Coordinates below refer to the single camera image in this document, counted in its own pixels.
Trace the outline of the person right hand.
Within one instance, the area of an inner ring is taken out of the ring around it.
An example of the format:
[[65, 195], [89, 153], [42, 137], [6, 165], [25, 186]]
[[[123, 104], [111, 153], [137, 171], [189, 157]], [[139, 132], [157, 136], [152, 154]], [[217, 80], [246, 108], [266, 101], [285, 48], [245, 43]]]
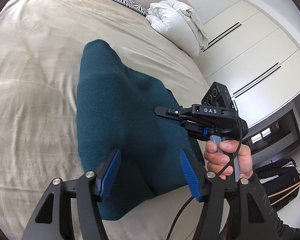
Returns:
[[[227, 140], [219, 143], [223, 152], [233, 154], [236, 152], [239, 142]], [[250, 148], [247, 145], [241, 145], [237, 154], [240, 177], [249, 179], [253, 175], [253, 160]], [[217, 145], [213, 141], [208, 141], [205, 145], [204, 158], [207, 161], [207, 169], [218, 173], [229, 161], [230, 157], [222, 152], [218, 152]]]

